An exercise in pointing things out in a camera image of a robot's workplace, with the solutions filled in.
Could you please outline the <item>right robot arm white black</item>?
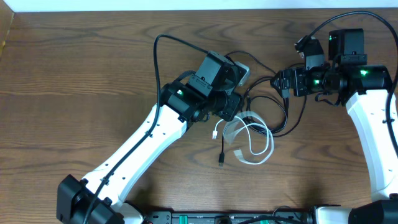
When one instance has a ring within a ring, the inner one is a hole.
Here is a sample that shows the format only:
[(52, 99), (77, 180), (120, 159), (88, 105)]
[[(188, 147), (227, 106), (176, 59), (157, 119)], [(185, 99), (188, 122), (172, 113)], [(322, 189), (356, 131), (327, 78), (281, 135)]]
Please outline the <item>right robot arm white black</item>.
[(388, 100), (391, 76), (383, 65), (368, 65), (362, 29), (329, 33), (328, 61), (317, 39), (300, 50), (305, 64), (279, 71), (271, 86), (283, 98), (338, 94), (361, 141), (371, 183), (372, 202), (358, 208), (322, 205), (314, 208), (314, 223), (397, 223), (397, 151), (388, 127), (397, 130), (394, 100)]

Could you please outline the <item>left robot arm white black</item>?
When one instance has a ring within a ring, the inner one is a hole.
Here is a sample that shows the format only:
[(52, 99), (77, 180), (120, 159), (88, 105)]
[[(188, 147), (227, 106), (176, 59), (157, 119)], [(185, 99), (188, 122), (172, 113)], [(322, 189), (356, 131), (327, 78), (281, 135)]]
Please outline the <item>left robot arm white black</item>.
[(192, 124), (210, 114), (231, 121), (249, 67), (216, 52), (207, 53), (197, 71), (186, 71), (160, 91), (160, 102), (135, 133), (81, 180), (66, 176), (58, 186), (56, 218), (62, 223), (143, 223), (143, 214), (126, 202), (134, 184)]

